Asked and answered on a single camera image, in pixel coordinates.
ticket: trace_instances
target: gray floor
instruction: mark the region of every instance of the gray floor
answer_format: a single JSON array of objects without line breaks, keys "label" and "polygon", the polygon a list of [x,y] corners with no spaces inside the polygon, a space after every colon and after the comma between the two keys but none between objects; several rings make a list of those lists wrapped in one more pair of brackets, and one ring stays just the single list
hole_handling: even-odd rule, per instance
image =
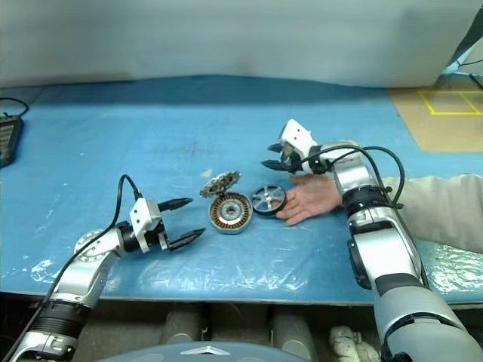
[{"label": "gray floor", "polygon": [[[159,344],[166,317],[174,306],[165,302],[101,301],[82,331],[80,346],[73,361],[90,362]],[[220,303],[202,305],[202,308],[205,324],[209,326],[205,339],[270,344],[270,318],[274,306]],[[305,316],[320,362],[335,360],[328,347],[328,331],[334,325],[349,325],[353,330],[362,332],[365,341],[379,346],[372,309],[369,307],[285,308]],[[458,315],[483,343],[483,311],[460,311]]]}]

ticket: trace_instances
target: black cable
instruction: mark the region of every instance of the black cable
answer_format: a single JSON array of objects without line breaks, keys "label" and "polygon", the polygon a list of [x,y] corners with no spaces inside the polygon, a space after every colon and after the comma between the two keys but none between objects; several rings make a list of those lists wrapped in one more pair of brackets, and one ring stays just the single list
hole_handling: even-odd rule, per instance
[{"label": "black cable", "polygon": [[[379,146],[369,146],[369,147],[363,147],[365,150],[377,150],[377,151],[382,151],[382,152],[385,152],[387,153],[389,156],[392,157],[392,159],[396,162],[396,164],[398,165],[398,169],[399,169],[399,184],[398,184],[398,188],[397,188],[397,191],[395,193],[395,196],[394,198],[392,199],[392,203],[395,205],[397,204],[399,198],[401,197],[401,193],[402,193],[402,189],[404,188],[404,185],[405,185],[405,169],[404,169],[404,166],[402,165],[402,162],[401,162],[401,159],[393,152],[391,151],[390,149],[387,149],[385,147],[379,147]],[[353,150],[351,152],[347,152],[346,154],[340,156],[340,157],[337,157],[335,160],[333,160],[331,162],[331,167],[334,166],[334,164],[338,161],[340,161],[341,159],[349,156],[349,155],[352,155],[356,152],[359,152],[359,150]]]},{"label": "black cable", "polygon": [[376,162],[374,161],[374,159],[372,158],[372,156],[369,154],[369,152],[366,151],[365,148],[363,148],[363,147],[353,146],[353,145],[340,145],[340,146],[328,147],[328,148],[322,149],[321,151],[318,151],[318,152],[316,152],[316,153],[314,153],[314,154],[312,154],[312,155],[310,155],[308,157],[303,158],[302,160],[300,160],[298,163],[296,163],[294,165],[294,169],[297,170],[305,162],[310,161],[313,158],[316,158],[316,157],[318,157],[320,155],[323,155],[324,153],[327,153],[327,152],[330,152],[330,151],[336,151],[338,149],[353,149],[354,150],[354,153],[355,152],[362,153],[366,157],[366,159],[369,160],[369,163],[371,164],[372,169],[374,170],[374,174],[376,176],[377,183],[379,184],[379,187],[381,188],[382,193],[384,194],[384,196],[386,197],[387,200],[391,201],[391,198],[387,194],[386,187],[384,186],[383,179],[382,179],[382,177],[380,175],[379,169],[377,168]]},{"label": "black cable", "polygon": [[29,111],[29,109],[30,109],[30,107],[29,107],[29,105],[27,103],[23,102],[22,100],[18,100],[17,98],[0,97],[0,101],[2,101],[2,100],[11,100],[13,102],[20,103],[23,106],[24,110],[23,110],[23,112],[21,112],[20,114],[18,114],[19,117],[22,117],[23,115],[25,115]]},{"label": "black cable", "polygon": [[480,82],[479,82],[479,80],[478,80],[478,79],[476,79],[476,77],[475,77],[473,74],[470,74],[470,75],[469,75],[469,78],[470,78],[470,79],[473,81],[473,83],[475,83],[475,84],[476,84],[476,86],[477,86],[478,88],[480,88],[480,89],[482,89],[482,90],[483,90],[483,84],[482,84],[482,83],[480,83]]},{"label": "black cable", "polygon": [[367,149],[367,150],[373,149],[373,150],[376,150],[376,151],[385,152],[386,154],[388,154],[389,156],[391,156],[392,159],[398,165],[398,169],[399,169],[399,184],[398,184],[397,191],[394,194],[394,198],[392,199],[392,202],[394,204],[396,204],[398,202],[399,198],[401,197],[402,189],[405,187],[405,181],[406,181],[405,168],[402,165],[401,159],[397,156],[397,154],[395,154],[390,149],[387,149],[386,147],[369,146],[369,147],[364,147],[364,149]]},{"label": "black cable", "polygon": [[[350,152],[347,152],[344,155],[341,155],[340,157],[338,157],[335,160],[333,160],[331,162],[331,166],[334,165],[335,162],[341,160],[342,158],[347,157],[348,155],[354,154],[356,152],[362,153],[369,160],[369,162],[371,163],[371,166],[372,166],[372,168],[374,170],[374,174],[376,175],[376,179],[377,179],[377,181],[379,183],[379,187],[383,190],[383,194],[387,197],[388,200],[391,200],[391,198],[387,195],[386,187],[384,186],[384,183],[382,181],[382,178],[380,177],[379,169],[377,168],[377,165],[375,164],[373,158],[371,157],[371,155],[369,155],[369,153],[367,152],[367,150],[373,149],[373,150],[382,151],[382,152],[387,153],[389,156],[391,156],[394,159],[394,161],[398,165],[398,169],[399,169],[399,185],[398,185],[397,192],[395,193],[395,196],[392,199],[392,203],[394,205],[395,214],[398,217],[399,222],[402,225],[402,228],[411,237],[411,233],[409,232],[409,229],[406,226],[405,221],[402,219],[402,216],[399,214],[398,208],[396,207],[396,202],[400,198],[401,193],[402,193],[402,190],[403,190],[404,185],[405,185],[405,169],[404,169],[404,167],[402,165],[401,159],[393,151],[391,151],[390,149],[386,149],[384,147],[379,147],[379,146],[369,146],[369,147],[364,147],[364,148],[357,147],[357,146],[351,146],[351,145],[348,145],[348,146],[334,146],[334,147],[330,147],[330,148],[327,148],[327,149],[323,149],[323,150],[321,150],[319,152],[316,152],[313,155],[310,155],[309,157],[304,158],[303,160],[299,161],[298,164],[295,165],[295,167],[298,168],[304,162],[310,161],[311,159],[313,159],[315,157],[318,157],[318,156],[320,156],[320,155],[322,155],[322,154],[324,154],[326,152],[334,151],[336,149],[353,149],[353,150],[350,151]],[[419,256],[419,260],[420,260],[420,264],[421,264],[421,273],[420,273],[421,281],[423,282],[423,285],[424,286],[426,286],[428,289],[431,289],[431,286],[429,285],[428,276],[427,276],[426,270],[424,268],[423,261],[421,260],[421,256]]]},{"label": "black cable", "polygon": [[79,250],[77,250],[70,258],[67,260],[67,262],[63,265],[57,276],[55,277],[54,282],[52,283],[50,289],[48,290],[47,294],[45,294],[44,299],[42,300],[41,304],[37,307],[37,310],[35,311],[34,315],[30,318],[29,322],[23,328],[22,333],[19,335],[17,340],[15,341],[14,345],[10,348],[8,353],[5,355],[5,357],[2,359],[2,362],[8,362],[10,358],[12,357],[12,354],[17,350],[20,342],[22,342],[23,337],[26,335],[26,333],[30,330],[32,327],[33,323],[35,322],[35,319],[38,317],[38,314],[42,310],[42,308],[48,303],[49,299],[51,298],[52,294],[55,291],[55,288],[57,287],[57,284],[59,283],[60,279],[62,278],[62,274],[67,270],[69,265],[77,259],[79,255],[81,255],[86,249],[88,249],[95,241],[103,237],[107,232],[109,232],[110,229],[112,229],[115,224],[118,222],[119,218],[119,212],[121,210],[121,202],[122,202],[122,186],[124,184],[125,179],[129,182],[131,185],[133,192],[134,192],[134,198],[138,199],[143,197],[139,189],[136,187],[134,184],[134,181],[126,174],[122,175],[121,178],[119,179],[119,184],[118,184],[118,194],[116,197],[115,201],[115,211],[114,211],[114,217],[112,218],[111,223],[107,228],[105,228],[100,234],[96,235],[95,238],[90,240],[89,242],[86,243],[83,247],[81,247]]},{"label": "black cable", "polygon": [[476,64],[481,62],[483,62],[483,59],[476,60],[475,62],[463,63],[463,64],[460,64],[460,66],[470,66],[471,64]]}]

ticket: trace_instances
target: table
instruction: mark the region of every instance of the table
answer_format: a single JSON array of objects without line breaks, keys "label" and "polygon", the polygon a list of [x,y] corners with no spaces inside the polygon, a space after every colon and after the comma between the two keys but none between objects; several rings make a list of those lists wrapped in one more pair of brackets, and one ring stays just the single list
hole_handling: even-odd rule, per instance
[{"label": "table", "polygon": [[[147,198],[191,197],[164,213],[168,234],[207,227],[173,253],[135,253],[112,269],[104,297],[367,304],[352,275],[343,213],[286,227],[254,216],[222,235],[198,196],[213,176],[241,171],[235,192],[290,188],[288,175],[260,166],[290,118],[318,142],[387,146],[409,177],[483,173],[481,154],[421,152],[386,90],[266,78],[188,77],[5,89],[30,103],[18,159],[1,171],[0,288],[45,293],[78,238],[112,218],[118,178],[128,173]],[[384,176],[397,169],[377,155]],[[133,204],[126,193],[121,219]],[[483,301],[481,256],[418,243],[433,286],[451,303]]]}]

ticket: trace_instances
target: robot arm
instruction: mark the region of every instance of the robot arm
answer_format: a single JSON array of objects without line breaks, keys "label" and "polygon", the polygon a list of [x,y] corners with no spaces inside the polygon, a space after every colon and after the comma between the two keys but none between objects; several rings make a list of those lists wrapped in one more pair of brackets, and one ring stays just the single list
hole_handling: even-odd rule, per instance
[{"label": "robot arm", "polygon": [[411,235],[357,148],[352,141],[317,146],[308,130],[290,120],[269,147],[281,160],[263,164],[334,173],[352,236],[348,248],[355,279],[374,292],[383,362],[482,361],[483,351],[451,308],[421,282]]},{"label": "robot arm", "polygon": [[[131,224],[117,224],[69,264],[10,361],[26,358],[71,360],[82,328],[97,304],[109,270],[117,259],[139,249],[148,252],[149,247],[156,244],[162,250],[175,250],[202,234],[204,229],[198,229],[175,241],[168,240],[161,212],[177,209],[191,201],[190,198],[181,198],[157,204],[153,200],[138,198],[130,212]],[[75,251],[101,232],[96,230],[82,236],[75,245]]]}]

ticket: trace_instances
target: metal gear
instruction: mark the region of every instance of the metal gear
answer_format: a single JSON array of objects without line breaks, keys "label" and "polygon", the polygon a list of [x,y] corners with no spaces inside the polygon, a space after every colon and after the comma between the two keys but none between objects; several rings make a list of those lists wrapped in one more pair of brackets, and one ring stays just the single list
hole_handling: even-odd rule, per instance
[{"label": "metal gear", "polygon": [[211,179],[199,194],[203,198],[212,198],[214,196],[223,195],[230,187],[235,185],[240,179],[241,174],[238,171],[228,171]]},{"label": "metal gear", "polygon": [[253,213],[248,198],[229,192],[214,199],[210,206],[210,220],[224,234],[238,234],[248,225]]}]

